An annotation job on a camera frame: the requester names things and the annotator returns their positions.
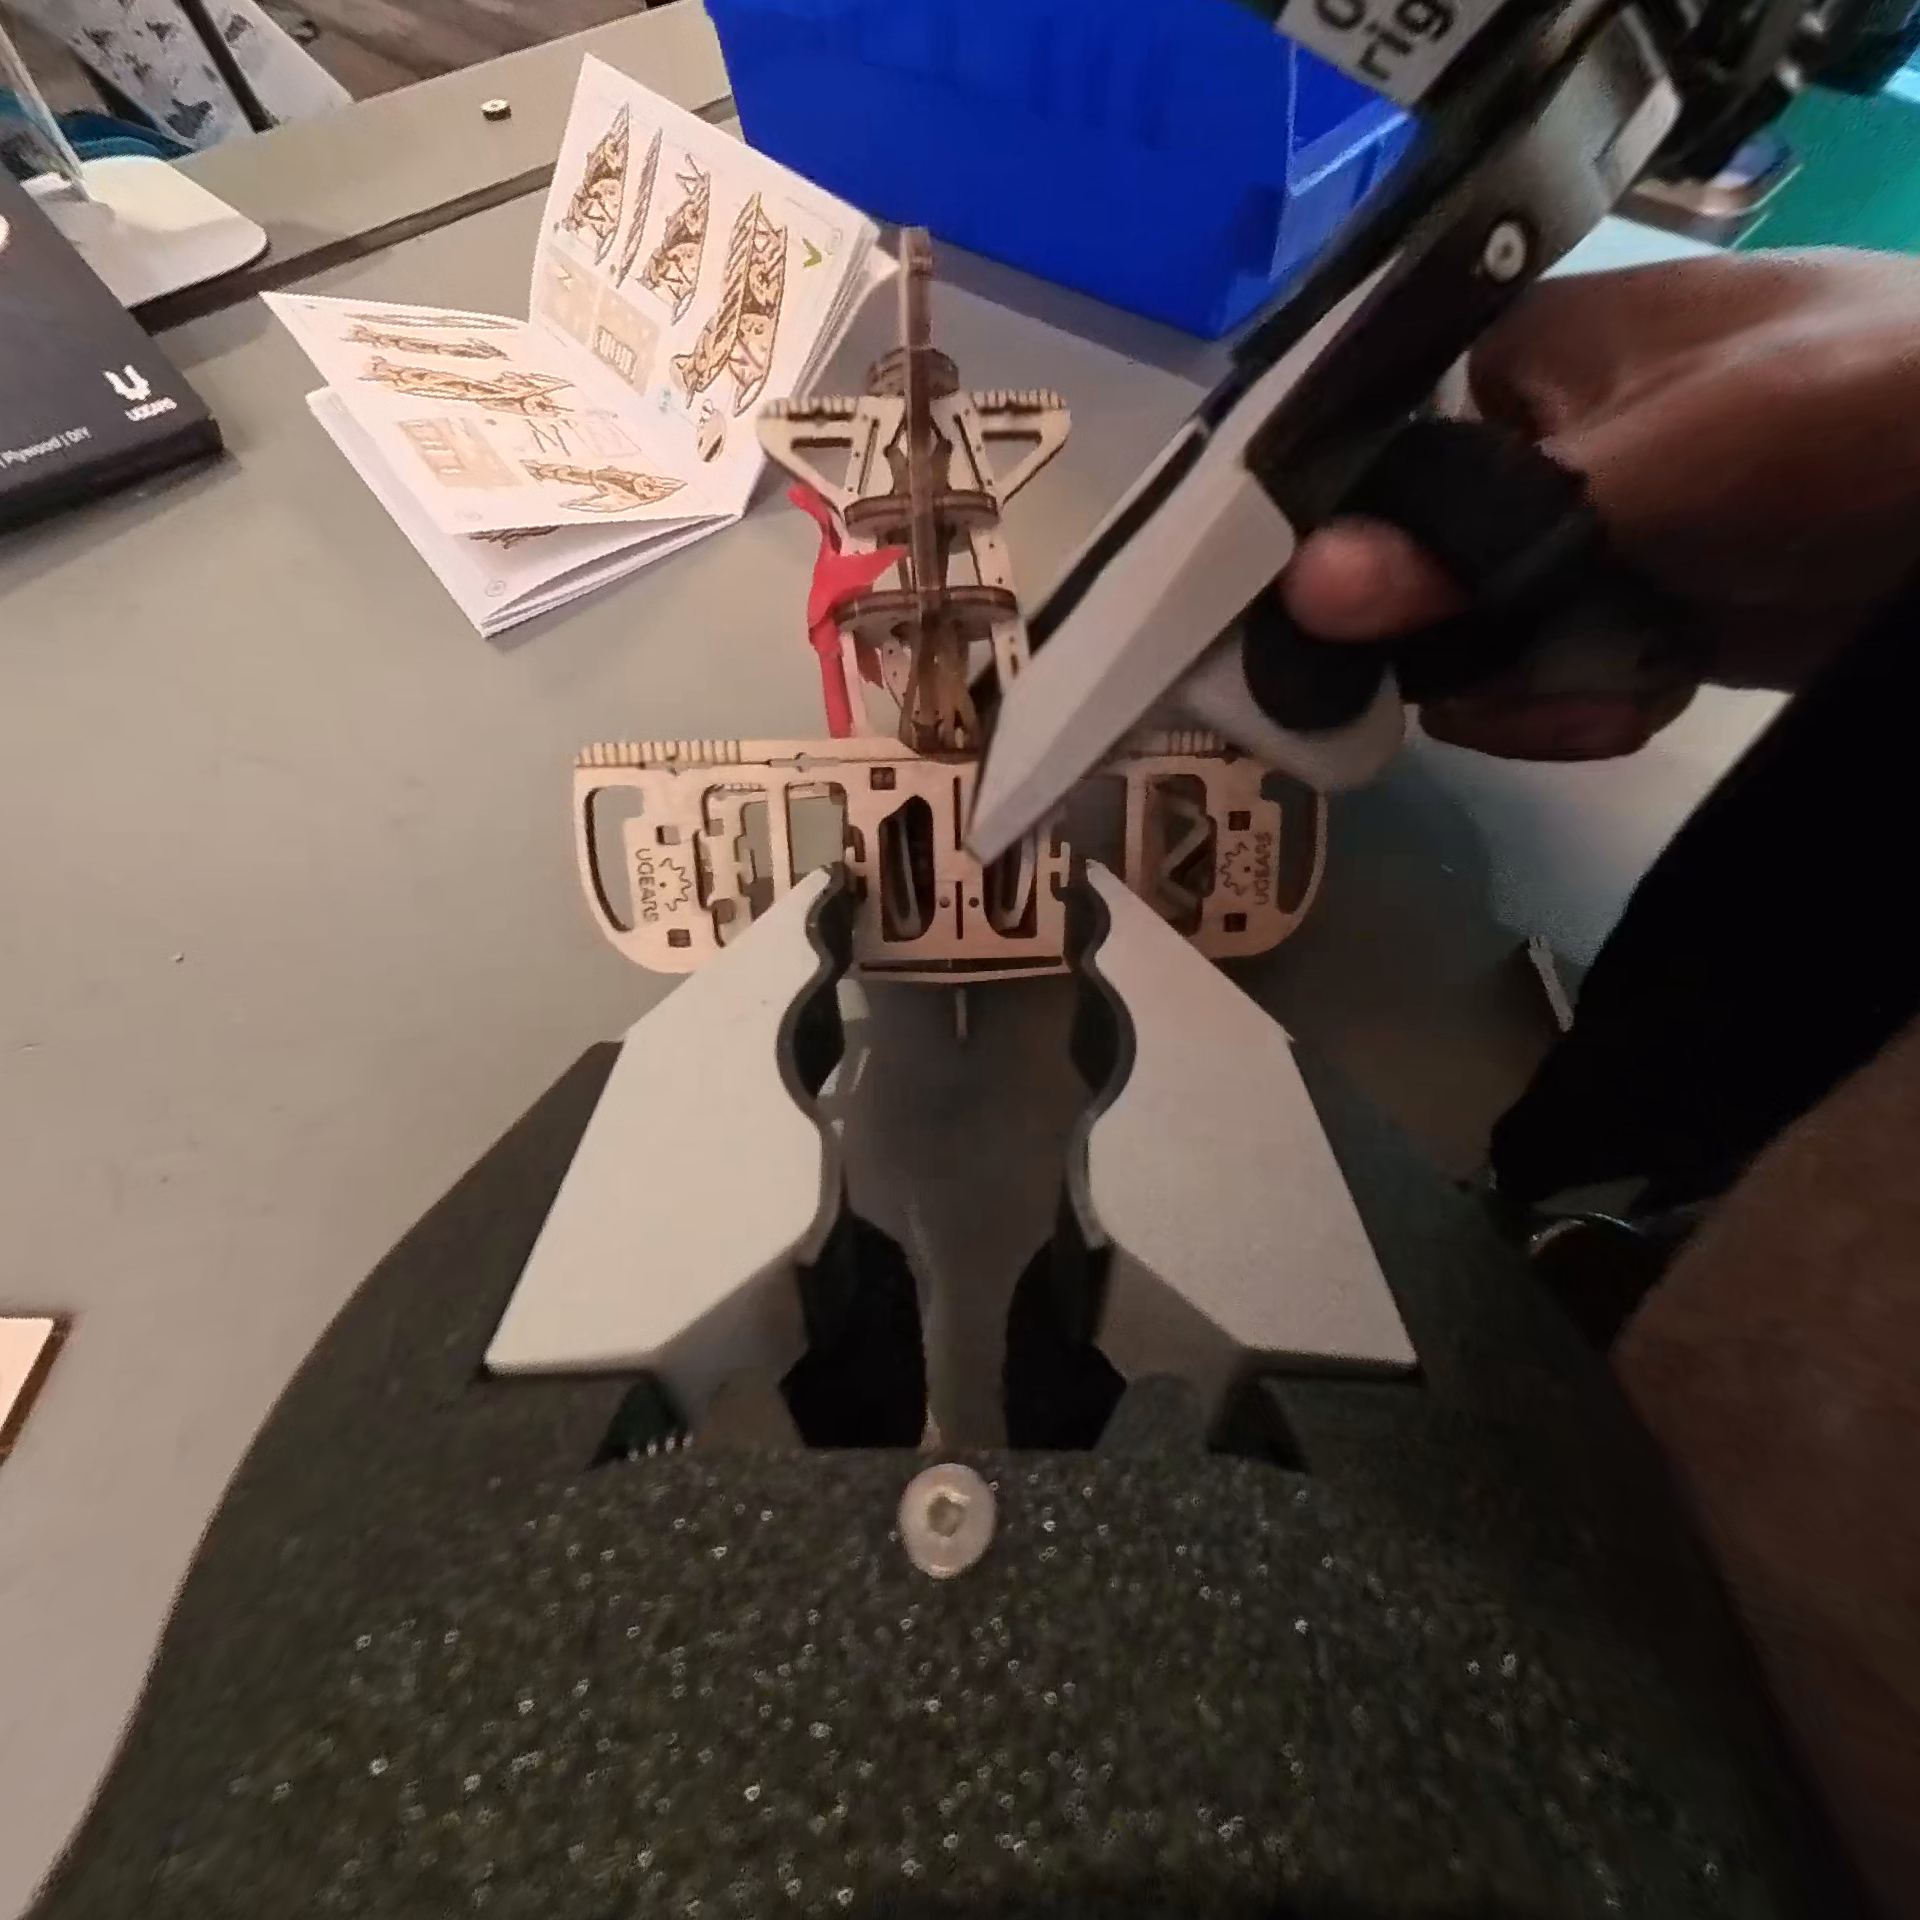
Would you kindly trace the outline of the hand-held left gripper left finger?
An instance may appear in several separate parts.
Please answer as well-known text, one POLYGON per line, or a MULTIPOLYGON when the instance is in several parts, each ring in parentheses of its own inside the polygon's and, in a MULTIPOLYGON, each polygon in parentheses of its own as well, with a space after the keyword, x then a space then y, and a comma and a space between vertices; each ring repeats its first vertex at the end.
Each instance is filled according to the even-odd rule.
POLYGON ((501 1315, 491 1376, 784 1376, 844 1211, 842 869, 813 870, 637 1019, 501 1315))

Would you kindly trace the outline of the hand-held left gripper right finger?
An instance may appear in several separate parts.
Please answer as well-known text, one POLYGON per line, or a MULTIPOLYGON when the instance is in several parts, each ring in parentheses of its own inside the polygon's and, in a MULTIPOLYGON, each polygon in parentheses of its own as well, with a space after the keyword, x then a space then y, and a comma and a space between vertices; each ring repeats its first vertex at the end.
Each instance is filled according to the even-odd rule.
POLYGON ((1065 1321, 1123 1380, 1411 1377, 1289 1033, 1112 869, 1068 895, 1065 1321))

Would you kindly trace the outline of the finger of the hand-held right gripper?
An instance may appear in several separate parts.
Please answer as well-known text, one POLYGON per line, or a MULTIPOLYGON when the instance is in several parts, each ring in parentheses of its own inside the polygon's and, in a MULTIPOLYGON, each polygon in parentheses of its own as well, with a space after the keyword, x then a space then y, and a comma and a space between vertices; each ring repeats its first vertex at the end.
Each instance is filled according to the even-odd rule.
POLYGON ((1418 671, 1392 639, 1318 639, 1281 579, 1336 518, 1411 537, 1460 590, 1544 571, 1544 480, 1433 388, 1539 262, 1520 207, 1432 216, 1362 262, 1331 260, 1251 335, 1221 383, 1045 593, 1009 680, 968 847, 1038 827, 1117 745, 1169 719, 1333 793, 1398 751, 1418 671))

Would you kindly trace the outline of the wooden model airplane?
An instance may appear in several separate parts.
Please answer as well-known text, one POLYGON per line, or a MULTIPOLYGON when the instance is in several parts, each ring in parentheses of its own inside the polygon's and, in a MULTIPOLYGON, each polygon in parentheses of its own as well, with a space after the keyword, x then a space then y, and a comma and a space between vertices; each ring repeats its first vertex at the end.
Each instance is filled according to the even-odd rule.
POLYGON ((643 968, 699 968, 836 865, 867 976, 964 989, 1065 972, 1068 815, 995 862, 964 838, 987 723, 1028 661, 1004 509, 1072 419, 1056 391, 972 388, 933 333, 929 232, 905 229, 899 255, 896 348, 864 388, 760 420, 820 539, 806 644, 827 735, 576 758, 582 888, 643 968))

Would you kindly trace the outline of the grey desk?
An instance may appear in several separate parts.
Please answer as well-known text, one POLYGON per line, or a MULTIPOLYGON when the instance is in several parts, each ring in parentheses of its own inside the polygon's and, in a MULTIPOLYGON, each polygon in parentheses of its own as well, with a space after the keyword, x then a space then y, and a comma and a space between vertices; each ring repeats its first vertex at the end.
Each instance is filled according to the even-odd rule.
MULTIPOLYGON (((1009 517, 1041 591, 1221 342, 937 247, 939 339, 1068 397, 1009 517)), ((4 1916, 59 1860, 229 1478, 337 1311, 667 982, 592 926, 576 749, 794 735, 812 529, 731 529, 483 639, 306 408, 259 300, 170 327, 226 457, 4 542, 4 1311, 72 1331, 4 1462, 4 1916)), ((1544 1049, 1516 957, 1589 963, 1779 711, 1704 689, 1619 766, 1413 737, 1333 809, 1308 926, 1236 977, 1450 1175, 1544 1049)), ((1070 985, 852 999, 856 1207, 914 1257, 941 1440, 995 1446, 1004 1311, 1082 1086, 1070 985)))

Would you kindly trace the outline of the person's right hand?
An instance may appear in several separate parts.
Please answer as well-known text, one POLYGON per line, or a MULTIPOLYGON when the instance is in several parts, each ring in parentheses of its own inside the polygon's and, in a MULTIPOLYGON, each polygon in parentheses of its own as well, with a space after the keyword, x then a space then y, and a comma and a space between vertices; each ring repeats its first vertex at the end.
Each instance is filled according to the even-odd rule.
POLYGON ((1466 414, 1584 472, 1626 559, 1705 633, 1689 678, 1420 709, 1510 761, 1643 749, 1705 686, 1795 689, 1916 571, 1917 262, 1689 255, 1539 284, 1466 359, 1466 414))

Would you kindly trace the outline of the blue plastic bin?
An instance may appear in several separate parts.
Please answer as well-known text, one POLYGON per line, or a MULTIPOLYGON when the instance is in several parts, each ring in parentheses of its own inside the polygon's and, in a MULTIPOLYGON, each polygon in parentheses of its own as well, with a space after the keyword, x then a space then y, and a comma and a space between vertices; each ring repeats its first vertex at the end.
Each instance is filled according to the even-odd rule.
POLYGON ((1228 3, 708 3, 745 136, 899 225, 1219 341, 1408 116, 1228 3))

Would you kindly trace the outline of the dark cloth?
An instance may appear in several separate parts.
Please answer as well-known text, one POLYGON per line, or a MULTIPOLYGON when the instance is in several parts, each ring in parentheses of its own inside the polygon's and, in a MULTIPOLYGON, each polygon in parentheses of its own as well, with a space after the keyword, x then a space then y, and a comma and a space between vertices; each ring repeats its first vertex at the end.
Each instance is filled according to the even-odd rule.
POLYGON ((1638 1184, 1722 1199, 1917 1004, 1916 581, 1824 663, 1658 855, 1494 1123, 1516 1211, 1638 1184))

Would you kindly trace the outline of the person's brown clothing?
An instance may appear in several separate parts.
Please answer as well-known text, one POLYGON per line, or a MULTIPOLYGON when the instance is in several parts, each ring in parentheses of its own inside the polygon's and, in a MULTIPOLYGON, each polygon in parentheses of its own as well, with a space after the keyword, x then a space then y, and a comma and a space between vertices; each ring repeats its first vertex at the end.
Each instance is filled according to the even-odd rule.
POLYGON ((1916 1916, 1916 1027, 1758 1153, 1628 1321, 1616 1372, 1873 1910, 1916 1916))

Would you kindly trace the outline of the plywood parts sheet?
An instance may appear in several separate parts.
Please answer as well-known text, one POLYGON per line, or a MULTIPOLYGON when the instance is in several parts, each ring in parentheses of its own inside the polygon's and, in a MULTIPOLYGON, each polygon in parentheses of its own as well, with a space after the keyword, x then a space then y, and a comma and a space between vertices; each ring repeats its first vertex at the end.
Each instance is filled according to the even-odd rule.
POLYGON ((12 1457, 73 1324, 72 1311, 3 1311, 3 1460, 12 1457))

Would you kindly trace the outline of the illustrated instruction booklet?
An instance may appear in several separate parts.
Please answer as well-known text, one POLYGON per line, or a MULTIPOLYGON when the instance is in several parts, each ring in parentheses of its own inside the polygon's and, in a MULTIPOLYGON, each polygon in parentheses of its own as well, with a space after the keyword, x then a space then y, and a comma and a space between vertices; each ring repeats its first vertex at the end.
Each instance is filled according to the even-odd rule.
POLYGON ((267 308, 322 429, 494 637, 741 521, 761 415, 896 271, 867 214, 589 55, 524 319, 267 308))

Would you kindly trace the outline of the black cardboard box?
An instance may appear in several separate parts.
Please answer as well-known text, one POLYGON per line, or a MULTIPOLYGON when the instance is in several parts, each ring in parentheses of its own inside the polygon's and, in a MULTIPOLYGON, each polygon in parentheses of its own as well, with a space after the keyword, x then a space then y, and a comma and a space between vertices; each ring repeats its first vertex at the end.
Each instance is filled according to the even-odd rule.
POLYGON ((12 174, 3 214, 4 535, 218 460, 202 395, 12 174))

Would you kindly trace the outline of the white stand base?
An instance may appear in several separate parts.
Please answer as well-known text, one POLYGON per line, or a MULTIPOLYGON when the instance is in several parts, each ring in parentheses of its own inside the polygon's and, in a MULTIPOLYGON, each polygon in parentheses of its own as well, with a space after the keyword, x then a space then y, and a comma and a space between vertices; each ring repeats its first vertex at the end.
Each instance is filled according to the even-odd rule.
POLYGON ((126 308, 254 267, 269 235, 172 159, 84 159, 81 176, 40 176, 29 195, 126 308))

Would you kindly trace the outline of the patterned grey cloth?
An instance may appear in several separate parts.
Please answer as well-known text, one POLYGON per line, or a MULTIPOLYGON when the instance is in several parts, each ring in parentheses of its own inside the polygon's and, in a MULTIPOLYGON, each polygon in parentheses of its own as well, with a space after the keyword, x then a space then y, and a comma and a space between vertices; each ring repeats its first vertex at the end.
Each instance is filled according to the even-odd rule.
POLYGON ((254 3, 73 4, 66 39, 113 95, 190 150, 353 104, 350 88, 254 3))

